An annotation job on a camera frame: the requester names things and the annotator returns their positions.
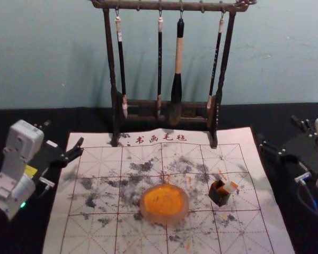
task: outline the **yellow label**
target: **yellow label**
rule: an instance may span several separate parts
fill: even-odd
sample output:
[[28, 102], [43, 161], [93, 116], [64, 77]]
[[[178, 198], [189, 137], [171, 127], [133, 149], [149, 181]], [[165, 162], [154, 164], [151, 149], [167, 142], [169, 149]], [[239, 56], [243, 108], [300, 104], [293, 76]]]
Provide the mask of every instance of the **yellow label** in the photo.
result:
[[37, 169], [29, 165], [27, 165], [25, 168], [25, 174], [28, 175], [30, 178], [32, 178], [36, 174], [36, 172], [38, 172]]

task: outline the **black tablecloth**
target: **black tablecloth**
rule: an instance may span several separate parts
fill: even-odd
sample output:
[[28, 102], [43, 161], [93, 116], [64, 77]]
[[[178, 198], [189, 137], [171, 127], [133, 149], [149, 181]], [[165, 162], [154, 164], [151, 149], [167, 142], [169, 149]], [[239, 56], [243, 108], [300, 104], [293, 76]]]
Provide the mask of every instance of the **black tablecloth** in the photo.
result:
[[[300, 133], [290, 123], [290, 116], [314, 121], [318, 118], [318, 103], [233, 105], [222, 106], [219, 129], [252, 126], [254, 133], [264, 136], [277, 146]], [[2, 149], [9, 127], [19, 119], [30, 123], [51, 120], [46, 132], [50, 139], [65, 148], [70, 132], [112, 132], [111, 110], [108, 108], [71, 108], [49, 110], [0, 110], [0, 168]], [[127, 122], [123, 131], [145, 131], [169, 128], [167, 124]], [[180, 124], [175, 129], [205, 130], [203, 124]], [[275, 168], [267, 160], [264, 167], [271, 182], [276, 201], [283, 215], [294, 249], [298, 253], [318, 253], [318, 217], [313, 216], [274, 180]], [[59, 171], [54, 170], [57, 181]], [[43, 241], [55, 192], [21, 209], [0, 238], [0, 253], [42, 253]]]

